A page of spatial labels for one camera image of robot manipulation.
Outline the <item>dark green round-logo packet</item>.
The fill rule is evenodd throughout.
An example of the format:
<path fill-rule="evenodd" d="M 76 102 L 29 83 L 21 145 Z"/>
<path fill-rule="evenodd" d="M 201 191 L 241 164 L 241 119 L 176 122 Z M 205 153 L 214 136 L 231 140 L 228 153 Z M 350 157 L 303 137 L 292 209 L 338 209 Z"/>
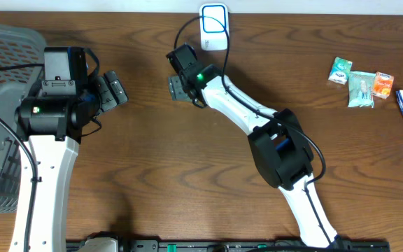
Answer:
<path fill-rule="evenodd" d="M 191 102 L 190 96 L 184 91 L 183 84 L 179 76 L 168 77 L 168 86 L 171 98 L 178 102 Z"/>

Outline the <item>green white tissue pack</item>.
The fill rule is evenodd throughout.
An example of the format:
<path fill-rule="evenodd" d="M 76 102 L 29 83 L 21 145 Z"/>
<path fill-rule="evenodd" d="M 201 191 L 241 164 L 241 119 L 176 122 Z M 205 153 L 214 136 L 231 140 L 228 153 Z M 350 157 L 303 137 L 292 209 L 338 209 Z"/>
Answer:
<path fill-rule="evenodd" d="M 332 65 L 328 80 L 345 85 L 352 68 L 352 61 L 336 57 Z"/>

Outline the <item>teal candy pouch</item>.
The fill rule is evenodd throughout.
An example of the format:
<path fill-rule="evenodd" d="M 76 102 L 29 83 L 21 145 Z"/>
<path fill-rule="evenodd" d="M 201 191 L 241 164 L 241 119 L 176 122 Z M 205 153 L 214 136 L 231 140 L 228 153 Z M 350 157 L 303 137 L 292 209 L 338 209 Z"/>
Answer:
<path fill-rule="evenodd" d="M 348 107 L 374 107 L 372 90 L 375 77 L 375 73 L 350 72 L 348 78 Z"/>

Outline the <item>small orange white packet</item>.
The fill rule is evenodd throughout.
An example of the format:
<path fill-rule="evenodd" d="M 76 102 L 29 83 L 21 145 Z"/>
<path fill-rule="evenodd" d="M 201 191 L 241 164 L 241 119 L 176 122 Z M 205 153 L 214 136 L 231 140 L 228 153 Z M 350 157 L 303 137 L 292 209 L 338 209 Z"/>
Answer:
<path fill-rule="evenodd" d="M 373 95 L 382 99 L 390 96 L 394 77 L 386 73 L 376 72 L 373 84 Z"/>

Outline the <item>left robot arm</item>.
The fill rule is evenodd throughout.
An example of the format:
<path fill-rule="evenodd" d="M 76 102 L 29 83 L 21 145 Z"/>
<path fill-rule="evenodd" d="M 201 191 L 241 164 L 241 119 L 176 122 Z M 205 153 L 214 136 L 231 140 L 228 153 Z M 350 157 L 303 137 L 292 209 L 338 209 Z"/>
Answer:
<path fill-rule="evenodd" d="M 43 72 L 15 110 L 21 177 L 10 251 L 66 251 L 66 215 L 83 128 L 128 101 L 114 71 L 88 69 L 82 47 L 47 47 Z"/>

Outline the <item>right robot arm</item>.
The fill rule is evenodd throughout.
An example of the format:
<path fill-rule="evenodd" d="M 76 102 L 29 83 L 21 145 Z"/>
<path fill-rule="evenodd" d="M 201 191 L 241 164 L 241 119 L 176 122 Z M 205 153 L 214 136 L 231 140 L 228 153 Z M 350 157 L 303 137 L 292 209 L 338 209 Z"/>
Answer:
<path fill-rule="evenodd" d="M 204 66 L 194 49 L 183 44 L 167 54 L 176 72 L 169 90 L 176 101 L 190 100 L 201 109 L 214 109 L 247 136 L 260 176 L 281 191 L 299 226 L 302 242 L 310 247 L 332 248 L 337 231 L 327 219 L 314 183 L 314 155 L 323 159 L 317 145 L 304 133 L 289 109 L 267 108 L 241 91 L 214 65 Z"/>

